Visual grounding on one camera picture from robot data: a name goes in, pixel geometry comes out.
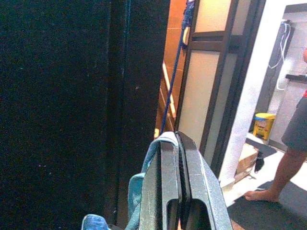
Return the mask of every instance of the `person's leg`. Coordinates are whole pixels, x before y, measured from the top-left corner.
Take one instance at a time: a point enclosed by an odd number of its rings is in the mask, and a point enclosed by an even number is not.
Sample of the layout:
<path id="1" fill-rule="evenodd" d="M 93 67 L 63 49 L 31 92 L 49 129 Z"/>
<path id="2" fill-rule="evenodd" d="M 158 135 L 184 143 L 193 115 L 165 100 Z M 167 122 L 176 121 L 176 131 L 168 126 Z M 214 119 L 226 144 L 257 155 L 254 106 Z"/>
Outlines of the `person's leg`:
<path id="1" fill-rule="evenodd" d="M 307 157 L 307 151 L 288 149 L 281 159 L 273 185 L 264 191 L 249 191 L 244 194 L 246 200 L 267 200 L 278 202 L 278 197 L 285 185 L 298 172 Z"/>

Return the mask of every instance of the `black wall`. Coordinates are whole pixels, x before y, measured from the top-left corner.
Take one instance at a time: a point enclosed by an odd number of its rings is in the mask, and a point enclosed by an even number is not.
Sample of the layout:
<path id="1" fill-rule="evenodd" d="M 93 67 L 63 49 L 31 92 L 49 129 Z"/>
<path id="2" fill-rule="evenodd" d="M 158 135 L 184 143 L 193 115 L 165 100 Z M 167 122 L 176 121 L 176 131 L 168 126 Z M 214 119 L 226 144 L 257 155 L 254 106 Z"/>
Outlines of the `black wall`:
<path id="1" fill-rule="evenodd" d="M 153 140 L 169 1 L 0 3 L 3 229 L 127 223 Z"/>

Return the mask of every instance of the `dark floor mat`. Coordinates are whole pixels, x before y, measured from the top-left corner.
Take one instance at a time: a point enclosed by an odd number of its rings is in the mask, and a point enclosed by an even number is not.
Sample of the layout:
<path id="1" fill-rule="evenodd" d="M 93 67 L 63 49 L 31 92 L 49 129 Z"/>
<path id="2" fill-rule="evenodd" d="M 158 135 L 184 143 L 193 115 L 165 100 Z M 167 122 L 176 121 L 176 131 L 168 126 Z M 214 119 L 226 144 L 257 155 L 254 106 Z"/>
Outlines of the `dark floor mat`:
<path id="1" fill-rule="evenodd" d="M 264 157 L 264 158 L 271 156 L 272 154 L 277 152 L 274 148 L 267 146 L 267 145 L 264 145 L 264 144 L 260 144 L 256 141 L 249 139 L 249 138 L 246 138 L 245 142 L 249 145 L 254 146 L 255 148 L 258 148 L 259 151 L 261 151 L 263 153 L 262 157 Z"/>
<path id="2" fill-rule="evenodd" d="M 272 182 L 260 188 L 267 189 Z M 280 203 L 247 201 L 241 197 L 228 208 L 230 218 L 245 230 L 307 229 L 307 191 L 289 183 L 280 196 Z"/>

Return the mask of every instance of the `cardboard box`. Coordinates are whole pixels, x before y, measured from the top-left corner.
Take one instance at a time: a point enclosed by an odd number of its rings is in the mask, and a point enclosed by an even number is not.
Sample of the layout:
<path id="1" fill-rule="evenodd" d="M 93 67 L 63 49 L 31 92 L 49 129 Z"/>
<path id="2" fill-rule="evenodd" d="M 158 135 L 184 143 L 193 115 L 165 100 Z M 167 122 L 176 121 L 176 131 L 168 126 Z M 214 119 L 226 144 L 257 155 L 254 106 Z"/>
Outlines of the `cardboard box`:
<path id="1" fill-rule="evenodd" d="M 244 144 L 241 156 L 239 158 L 239 164 L 236 169 L 236 182 L 242 180 L 244 177 L 250 174 L 254 165 L 256 164 L 258 151 L 259 150 L 252 145 L 247 143 Z"/>

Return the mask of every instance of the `blue cloth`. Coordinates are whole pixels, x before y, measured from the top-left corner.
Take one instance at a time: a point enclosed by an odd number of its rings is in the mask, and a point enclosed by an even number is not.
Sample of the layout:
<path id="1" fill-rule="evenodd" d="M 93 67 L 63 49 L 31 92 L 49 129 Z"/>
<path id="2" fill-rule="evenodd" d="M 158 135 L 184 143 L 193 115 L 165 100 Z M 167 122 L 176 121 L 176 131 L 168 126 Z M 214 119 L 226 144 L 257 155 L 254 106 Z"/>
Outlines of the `blue cloth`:
<path id="1" fill-rule="evenodd" d="M 110 230 L 106 220 L 98 215 L 88 214 L 83 218 L 81 230 Z"/>
<path id="2" fill-rule="evenodd" d="M 129 191 L 128 191 L 128 215 L 129 223 L 126 226 L 125 230 L 137 230 L 139 228 L 140 222 L 140 209 L 141 209 L 141 198 L 142 198 L 142 185 L 144 176 L 147 169 L 152 162 L 155 153 L 159 150 L 159 145 L 161 141 L 170 142 L 178 149 L 178 141 L 173 132 L 165 132 L 159 138 L 154 140 L 145 156 L 142 171 L 139 174 L 131 177 L 129 182 Z"/>

